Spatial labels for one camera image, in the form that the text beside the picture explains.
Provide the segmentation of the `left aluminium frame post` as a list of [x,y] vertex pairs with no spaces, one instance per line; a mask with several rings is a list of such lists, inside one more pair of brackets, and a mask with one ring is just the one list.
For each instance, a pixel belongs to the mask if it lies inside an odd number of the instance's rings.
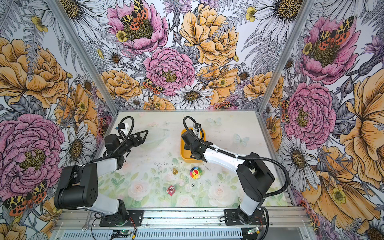
[[90,55],[88,54],[85,46],[82,43],[81,38],[78,35],[75,25],[72,24],[72,22],[68,18],[68,15],[66,14],[61,2],[48,1],[47,4],[51,9],[51,11],[53,12],[53,14],[55,15],[55,17],[57,18],[59,25],[63,28],[63,32],[65,33],[65,36],[68,37],[69,42],[72,44],[75,51],[79,55],[82,63],[85,65],[87,72],[92,77],[93,81],[98,87],[98,90],[100,91],[106,104],[111,110],[112,116],[113,117],[117,116],[119,113],[119,109],[117,108],[117,105],[115,104],[113,98],[109,94],[104,82],[102,81],[102,78],[99,72],[96,69],[96,66],[91,60]]

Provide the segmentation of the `green circuit board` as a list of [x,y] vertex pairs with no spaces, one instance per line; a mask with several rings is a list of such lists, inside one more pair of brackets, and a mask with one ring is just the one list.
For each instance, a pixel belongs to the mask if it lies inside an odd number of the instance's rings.
[[111,240],[115,238],[128,238],[133,235],[131,230],[114,230],[111,235]]

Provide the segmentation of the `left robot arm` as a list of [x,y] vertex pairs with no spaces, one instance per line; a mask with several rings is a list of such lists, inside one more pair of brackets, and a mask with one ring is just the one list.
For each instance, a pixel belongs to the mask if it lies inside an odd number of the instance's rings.
[[81,166],[65,167],[61,173],[54,196],[54,205],[65,210],[87,210],[101,215],[107,222],[117,226],[129,219],[123,200],[112,199],[99,192],[99,177],[120,170],[125,155],[142,145],[149,131],[126,136],[123,140],[116,134],[105,138],[106,155]]

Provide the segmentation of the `small red pink toy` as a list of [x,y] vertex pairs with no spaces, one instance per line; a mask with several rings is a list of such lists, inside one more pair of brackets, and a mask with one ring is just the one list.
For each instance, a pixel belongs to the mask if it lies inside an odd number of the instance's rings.
[[169,186],[166,190],[167,194],[169,194],[170,196],[173,196],[173,194],[175,193],[175,187],[173,185]]

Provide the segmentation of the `aluminium frame post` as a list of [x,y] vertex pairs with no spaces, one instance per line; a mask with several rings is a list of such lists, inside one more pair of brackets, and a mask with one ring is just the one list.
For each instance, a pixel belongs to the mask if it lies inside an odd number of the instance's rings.
[[75,25],[72,24],[72,22],[68,18],[68,15],[66,14],[61,2],[48,1],[47,4],[51,9],[51,11],[53,12],[53,14],[55,15],[55,17],[57,18],[59,25],[63,28],[63,32],[65,33],[65,36],[68,37],[69,42],[72,44],[75,51],[79,55],[82,63],[85,65],[87,72],[92,77],[93,81],[98,87],[98,90],[100,91],[106,104],[111,110],[112,116],[113,117],[117,116],[119,113],[119,109],[117,108],[117,105],[115,104],[113,98],[109,94],[104,82],[102,81],[102,78],[99,72],[96,69],[96,66],[91,60],[90,55],[88,54],[85,46],[82,43],[81,38],[78,35]]
[[290,52],[293,49],[299,34],[301,33],[302,29],[305,27],[306,21],[309,18],[310,12],[313,8],[313,5],[316,1],[310,0],[310,1],[304,1],[301,9],[298,13],[297,19],[295,21],[295,24],[293,25],[292,31],[288,34],[286,44],[283,48],[283,51],[281,52],[281,55],[278,59],[277,65],[275,69],[273,70],[271,80],[269,82],[269,85],[266,88],[266,92],[264,93],[261,102],[259,104],[259,108],[257,110],[257,113],[261,115],[266,108],[267,103],[269,102],[273,90],[276,87],[279,78],[281,76],[281,73],[283,71],[284,65],[286,61],[289,58]]

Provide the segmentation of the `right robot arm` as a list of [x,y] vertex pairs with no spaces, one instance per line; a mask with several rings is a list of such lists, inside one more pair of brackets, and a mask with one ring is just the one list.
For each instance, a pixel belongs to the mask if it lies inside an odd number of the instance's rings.
[[224,150],[208,141],[194,137],[186,130],[181,139],[184,149],[191,152],[190,158],[209,164],[221,166],[236,173],[245,196],[238,207],[236,217],[243,225],[249,225],[254,219],[255,211],[260,210],[266,194],[275,181],[275,177],[259,155],[251,153],[248,160],[241,160],[240,155],[224,153]]

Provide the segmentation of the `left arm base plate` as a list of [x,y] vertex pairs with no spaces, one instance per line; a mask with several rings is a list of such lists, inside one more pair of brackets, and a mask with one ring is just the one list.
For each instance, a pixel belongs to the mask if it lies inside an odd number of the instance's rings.
[[100,227],[140,227],[144,218],[143,210],[128,210],[125,214],[114,214],[101,219]]

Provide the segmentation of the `right aluminium frame post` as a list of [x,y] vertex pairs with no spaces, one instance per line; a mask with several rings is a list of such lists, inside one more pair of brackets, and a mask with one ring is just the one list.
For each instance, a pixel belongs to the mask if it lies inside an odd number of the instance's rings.
[[269,85],[266,88],[266,92],[264,93],[261,102],[259,104],[259,108],[257,110],[257,113],[261,115],[266,108],[267,103],[269,102],[273,90],[276,87],[279,78],[281,76],[281,73],[283,71],[284,65],[286,61],[289,58],[290,52],[293,49],[299,34],[301,33],[302,29],[305,27],[306,21],[309,18],[310,12],[313,8],[313,5],[316,1],[310,0],[310,1],[304,1],[301,9],[298,13],[297,19],[295,21],[295,24],[293,25],[292,31],[288,34],[286,44],[283,48],[283,51],[281,52],[281,55],[278,59],[277,65],[275,69],[273,70],[271,80],[269,82]]

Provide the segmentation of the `aluminium mounting rail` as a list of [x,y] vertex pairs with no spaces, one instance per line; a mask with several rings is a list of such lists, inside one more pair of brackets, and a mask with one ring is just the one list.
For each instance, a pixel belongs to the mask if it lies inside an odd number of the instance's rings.
[[[224,217],[226,208],[146,208],[139,217],[135,217],[138,230],[150,229],[192,229],[192,228],[250,228],[259,225],[269,228],[301,228],[309,227],[310,220],[303,208],[300,207],[268,207],[269,219],[266,214],[253,220],[250,225],[243,225],[237,220],[227,224]],[[64,210],[54,227],[55,230],[112,230],[132,229],[133,225],[127,221],[124,225],[109,224],[100,226],[100,219],[94,213],[86,211]]]

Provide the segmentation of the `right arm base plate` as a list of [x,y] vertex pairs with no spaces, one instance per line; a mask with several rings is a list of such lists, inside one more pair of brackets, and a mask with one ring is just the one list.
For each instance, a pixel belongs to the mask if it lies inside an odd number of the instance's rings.
[[224,222],[227,226],[265,226],[267,219],[262,209],[256,209],[251,216],[248,216],[238,208],[224,209]]

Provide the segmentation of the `small board with connector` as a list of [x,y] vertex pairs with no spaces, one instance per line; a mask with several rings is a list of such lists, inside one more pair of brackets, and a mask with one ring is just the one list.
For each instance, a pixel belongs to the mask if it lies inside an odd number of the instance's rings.
[[254,228],[247,231],[248,235],[254,235],[254,234],[258,235],[259,233],[260,233],[259,227],[254,227]]

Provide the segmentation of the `colourful flower toy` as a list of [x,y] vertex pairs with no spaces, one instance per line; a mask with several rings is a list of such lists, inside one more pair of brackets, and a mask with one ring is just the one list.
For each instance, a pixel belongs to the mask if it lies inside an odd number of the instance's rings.
[[197,180],[197,179],[199,179],[202,175],[203,175],[203,171],[202,171],[201,168],[199,168],[199,167],[193,167],[193,168],[191,168],[191,170],[190,170],[190,176],[191,176],[192,179]]

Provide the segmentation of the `yellow plastic bin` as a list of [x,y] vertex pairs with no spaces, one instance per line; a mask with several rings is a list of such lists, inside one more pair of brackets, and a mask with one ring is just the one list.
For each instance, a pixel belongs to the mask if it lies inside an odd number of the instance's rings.
[[[202,138],[204,141],[206,140],[206,133],[205,133],[205,130],[204,129],[200,129],[199,130],[199,138]],[[181,157],[182,159],[186,162],[186,163],[189,163],[189,164],[199,164],[199,163],[202,163],[203,161],[201,160],[196,160],[196,159],[193,159],[191,157],[191,151],[190,150],[187,150],[185,149],[186,145],[185,145],[185,141],[183,139],[181,139]]]

